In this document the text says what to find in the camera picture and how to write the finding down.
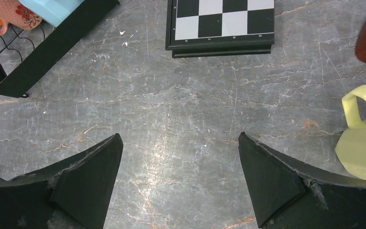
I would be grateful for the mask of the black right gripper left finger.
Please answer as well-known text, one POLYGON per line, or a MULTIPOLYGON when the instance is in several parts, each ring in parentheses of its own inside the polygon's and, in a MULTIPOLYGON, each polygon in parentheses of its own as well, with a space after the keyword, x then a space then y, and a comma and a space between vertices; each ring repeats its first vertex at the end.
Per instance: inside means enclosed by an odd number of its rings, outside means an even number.
POLYGON ((44 168, 0 178, 0 229, 47 229, 58 211, 87 229, 103 228, 122 152, 114 134, 44 168))

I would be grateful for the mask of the yellow mug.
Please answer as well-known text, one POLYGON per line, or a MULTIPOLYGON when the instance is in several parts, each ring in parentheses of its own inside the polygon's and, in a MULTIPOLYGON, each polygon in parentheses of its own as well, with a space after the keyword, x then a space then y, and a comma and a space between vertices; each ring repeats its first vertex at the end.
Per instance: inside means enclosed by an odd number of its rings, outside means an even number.
POLYGON ((366 180, 366 120, 360 117, 357 98, 366 102, 366 84, 342 98, 347 129, 338 140, 335 152, 348 173, 366 180))

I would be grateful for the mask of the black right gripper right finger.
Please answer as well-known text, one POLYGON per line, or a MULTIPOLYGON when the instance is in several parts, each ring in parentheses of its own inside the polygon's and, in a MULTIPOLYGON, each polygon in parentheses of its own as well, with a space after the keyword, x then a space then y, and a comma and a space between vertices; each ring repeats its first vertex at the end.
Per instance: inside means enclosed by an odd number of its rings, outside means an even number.
POLYGON ((239 155, 261 229, 366 229, 366 180, 332 173, 241 133, 239 155))

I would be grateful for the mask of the pink floral mug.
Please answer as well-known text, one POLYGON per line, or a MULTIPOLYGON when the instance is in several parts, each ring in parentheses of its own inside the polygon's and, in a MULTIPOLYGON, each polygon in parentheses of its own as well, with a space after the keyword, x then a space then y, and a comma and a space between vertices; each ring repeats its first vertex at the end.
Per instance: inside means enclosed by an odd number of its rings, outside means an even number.
POLYGON ((23 30, 32 30, 40 25, 43 19, 18 0, 0 0, 0 36, 4 35, 10 24, 23 30))

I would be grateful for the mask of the light blue mug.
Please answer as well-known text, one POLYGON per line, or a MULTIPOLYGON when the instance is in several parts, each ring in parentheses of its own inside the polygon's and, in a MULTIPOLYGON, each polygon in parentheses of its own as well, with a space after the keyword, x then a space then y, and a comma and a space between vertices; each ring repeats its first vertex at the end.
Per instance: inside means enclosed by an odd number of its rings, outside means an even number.
POLYGON ((56 28, 70 16, 84 0, 19 0, 19 2, 56 28))

